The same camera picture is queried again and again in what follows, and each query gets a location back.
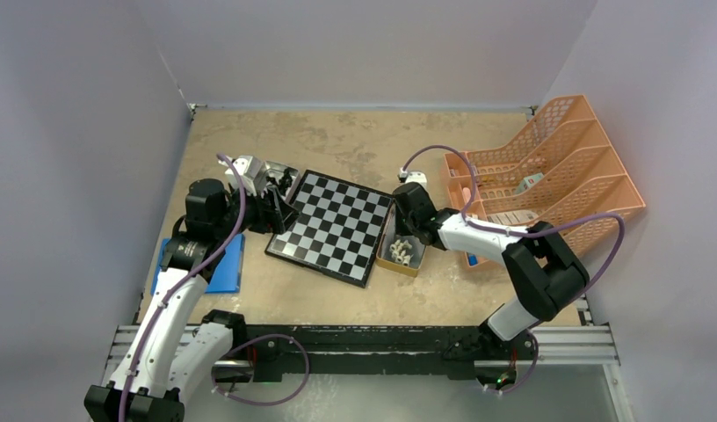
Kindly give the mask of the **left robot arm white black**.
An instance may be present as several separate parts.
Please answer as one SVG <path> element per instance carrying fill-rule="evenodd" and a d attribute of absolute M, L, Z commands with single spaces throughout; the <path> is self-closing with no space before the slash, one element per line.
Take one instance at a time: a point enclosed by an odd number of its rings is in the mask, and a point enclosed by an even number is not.
<path fill-rule="evenodd" d="M 282 234 L 298 213 L 284 194 L 289 181 L 267 178 L 262 190 L 204 178 L 189 186 L 185 214 L 160 258 L 156 291 L 125 357 L 104 386 L 89 387 L 83 404 L 94 421 L 181 421 L 193 389 L 220 357 L 235 360 L 258 339 L 241 314 L 206 314 L 199 335 L 178 345 L 227 245 L 242 231 Z"/>

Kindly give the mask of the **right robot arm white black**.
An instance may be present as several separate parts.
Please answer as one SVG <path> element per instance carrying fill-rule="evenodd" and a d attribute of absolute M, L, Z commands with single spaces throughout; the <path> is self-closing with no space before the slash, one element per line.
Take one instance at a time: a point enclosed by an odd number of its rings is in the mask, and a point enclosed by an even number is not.
<path fill-rule="evenodd" d="M 494 261 L 507 270 L 515 291 L 513 299 L 481 325 L 479 345 L 499 358 L 514 338 L 537 322 L 550 321 L 575 299 L 590 280 L 576 254 L 547 222 L 514 228 L 472 218 L 452 208 L 434 207 L 430 195 L 417 182 L 393 191 L 397 228 L 425 246 L 460 251 Z"/>

